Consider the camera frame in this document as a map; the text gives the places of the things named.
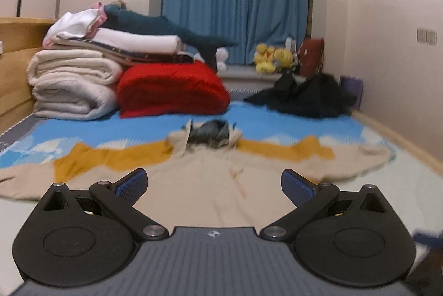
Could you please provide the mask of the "beige and mustard jacket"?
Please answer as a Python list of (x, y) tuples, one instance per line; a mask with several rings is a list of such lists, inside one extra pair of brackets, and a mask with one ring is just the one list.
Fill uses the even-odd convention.
[(187, 123), (164, 140), (126, 148), (77, 143), (60, 158), (1, 170), (1, 196), (38, 200), (54, 183), (87, 189), (142, 168), (149, 185), (136, 208), (165, 228), (263, 228), (290, 212), (281, 175), (292, 169), (313, 183), (351, 179), (392, 158), (381, 144), (325, 146), (309, 135), (292, 145), (252, 141), (230, 127), (220, 143), (194, 141), (201, 123)]

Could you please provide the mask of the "black clothes pile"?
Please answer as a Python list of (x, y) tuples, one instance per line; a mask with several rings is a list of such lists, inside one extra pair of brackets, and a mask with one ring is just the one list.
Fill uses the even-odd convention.
[(349, 114), (357, 97), (345, 91), (331, 75), (319, 73), (298, 84), (292, 73), (283, 74), (274, 86), (244, 99), (283, 114), (313, 119)]

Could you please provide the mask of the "blue white patterned bedsheet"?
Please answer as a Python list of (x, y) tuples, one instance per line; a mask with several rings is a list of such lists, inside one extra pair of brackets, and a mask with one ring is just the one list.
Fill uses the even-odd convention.
[[(234, 102), (225, 114), (245, 138), (289, 145), (314, 135), (327, 146), (382, 144), (394, 158), (378, 170), (344, 182), (347, 190), (375, 184), (411, 232), (442, 230), (442, 177), (396, 146), (369, 122), (351, 117), (313, 120)], [(50, 161), (77, 142), (121, 149), (159, 141), (188, 120), (186, 115), (100, 120), (43, 120), (29, 116), (1, 136), (1, 167)], [(217, 238), (180, 230), (177, 238), (149, 248), (135, 275), (93, 287), (93, 295), (347, 295), (348, 290), (309, 275), (281, 247), (263, 245), (250, 230)]]

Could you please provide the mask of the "red folded blanket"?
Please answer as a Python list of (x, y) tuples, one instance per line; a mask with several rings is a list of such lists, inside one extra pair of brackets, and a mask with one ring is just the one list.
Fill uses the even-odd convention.
[(223, 114), (231, 102), (221, 79), (200, 61), (133, 66), (122, 74), (116, 97), (121, 118)]

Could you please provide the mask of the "purple bag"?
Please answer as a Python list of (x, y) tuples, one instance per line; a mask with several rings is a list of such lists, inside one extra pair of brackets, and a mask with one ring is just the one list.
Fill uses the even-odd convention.
[(340, 86), (349, 94), (355, 97), (353, 108), (359, 110), (364, 94), (364, 82), (362, 79), (354, 76), (341, 76), (339, 81)]

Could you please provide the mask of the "cream folded quilt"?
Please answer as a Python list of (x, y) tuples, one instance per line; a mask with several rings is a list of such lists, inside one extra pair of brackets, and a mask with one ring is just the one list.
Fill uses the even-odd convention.
[(36, 117), (96, 120), (117, 108), (116, 84), (123, 68), (97, 50), (40, 50), (26, 77)]

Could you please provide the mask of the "yellow plush toys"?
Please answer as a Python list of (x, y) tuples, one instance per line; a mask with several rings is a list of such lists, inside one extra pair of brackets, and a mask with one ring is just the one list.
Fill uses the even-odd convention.
[(271, 74), (293, 68), (295, 59), (293, 53), (286, 48), (276, 48), (260, 43), (254, 53), (255, 70), (260, 74)]

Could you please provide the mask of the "white folded blanket stack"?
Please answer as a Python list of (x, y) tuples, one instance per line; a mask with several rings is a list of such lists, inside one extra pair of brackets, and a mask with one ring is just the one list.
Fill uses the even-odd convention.
[(110, 30), (102, 8), (67, 12), (52, 25), (43, 38), (43, 47), (97, 50), (123, 66), (147, 63), (194, 63), (194, 57), (182, 50), (176, 35), (137, 35)]

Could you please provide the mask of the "dark teal shark plush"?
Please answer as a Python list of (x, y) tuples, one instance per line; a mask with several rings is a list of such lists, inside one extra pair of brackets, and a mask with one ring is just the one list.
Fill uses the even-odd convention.
[(239, 43), (214, 35), (200, 35), (181, 27), (165, 16), (150, 17), (129, 11), (123, 2), (104, 6), (107, 20), (102, 27), (137, 35), (176, 35), (188, 46), (196, 48), (206, 64), (216, 70), (216, 51), (222, 47), (233, 47)]

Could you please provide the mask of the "wooden headboard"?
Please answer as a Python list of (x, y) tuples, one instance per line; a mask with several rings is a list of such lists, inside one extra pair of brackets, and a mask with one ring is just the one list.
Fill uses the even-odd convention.
[(26, 70), (54, 19), (2, 17), (0, 93), (1, 131), (4, 132), (33, 112), (34, 99)]

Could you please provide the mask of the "wall switch panel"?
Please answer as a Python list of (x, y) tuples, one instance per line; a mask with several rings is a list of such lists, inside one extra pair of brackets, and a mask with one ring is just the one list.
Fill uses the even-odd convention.
[(417, 28), (416, 35), (418, 43), (437, 45), (437, 32), (435, 30)]

